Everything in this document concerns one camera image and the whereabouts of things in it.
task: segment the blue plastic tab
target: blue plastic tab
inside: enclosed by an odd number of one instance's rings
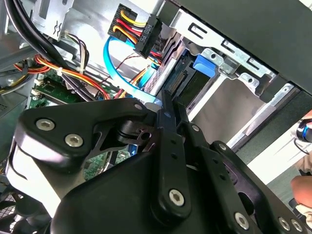
[[[194,64],[193,68],[198,70],[199,72],[207,75],[208,77],[212,78],[215,76],[215,67],[216,65],[207,60],[202,55],[198,55]]]

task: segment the screw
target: screw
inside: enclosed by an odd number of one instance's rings
[[[219,144],[219,147],[221,148],[221,150],[226,150],[225,145]]]
[[[37,128],[39,128],[40,130],[43,130],[43,131],[51,131],[55,128],[54,122],[52,122],[51,120],[46,119],[46,118],[39,119],[36,122],[36,126],[37,126]]]
[[[176,189],[170,190],[169,198],[176,206],[183,206],[184,205],[184,196],[182,195],[182,193],[180,191],[178,191]]]
[[[249,223],[248,220],[246,219],[246,217],[244,215],[242,215],[241,213],[235,213],[234,215],[236,222],[238,223],[238,225],[244,229],[244,230],[248,230],[249,229]]]
[[[193,128],[195,131],[199,132],[199,128],[198,128],[196,125],[193,125],[192,128]]]
[[[290,231],[291,228],[288,224],[288,222],[286,222],[285,219],[283,219],[282,217],[278,218],[279,223],[282,225],[282,227],[286,230],[286,231]]]
[[[139,110],[143,110],[143,108],[139,104],[135,104],[135,107]]]
[[[69,134],[65,137],[65,142],[70,147],[78,148],[83,144],[83,139],[77,134]]]
[[[300,226],[300,224],[296,220],[292,219],[292,224],[299,232],[303,231],[302,227]]]
[[[168,118],[171,118],[171,115],[168,112],[165,112],[165,116],[167,116]]]

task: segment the green circuit board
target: green circuit board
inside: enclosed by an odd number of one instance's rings
[[[43,83],[35,85],[34,90],[36,90],[39,95],[31,95],[28,109],[82,101],[77,94],[73,94],[66,88],[62,78],[60,78],[54,71],[47,72],[43,79]],[[103,172],[105,166],[109,163],[107,155],[108,153],[103,153],[86,161],[83,171],[85,180],[90,180]],[[119,151],[116,158],[116,164],[121,163],[129,157],[130,154],[126,149]]]

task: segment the power supply cable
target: power supply cable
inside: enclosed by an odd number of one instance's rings
[[[20,0],[4,0],[8,16],[20,36],[33,47],[46,60],[52,61],[61,67],[69,68],[55,47],[36,29],[21,5]],[[68,75],[62,78],[79,94],[85,101],[96,100],[91,93],[77,80]]]

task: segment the black connector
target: black connector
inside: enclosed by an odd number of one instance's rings
[[[135,51],[144,58],[148,58],[156,44],[162,29],[162,22],[156,15],[151,15],[136,44]]]
[[[116,25],[120,25],[119,23],[117,23],[117,19],[122,19],[121,17],[121,11],[123,11],[125,13],[125,15],[132,19],[132,20],[136,20],[137,19],[137,13],[132,11],[130,8],[122,5],[122,4],[119,4],[118,6],[118,9],[116,11],[116,14],[114,16],[114,19],[112,21],[112,24],[111,26],[109,27],[109,30],[108,30],[108,35],[114,37],[114,38],[117,38],[123,42],[126,42],[127,41],[127,36],[124,35],[121,31],[119,30],[116,30],[115,32],[113,31],[113,28],[114,26]]]

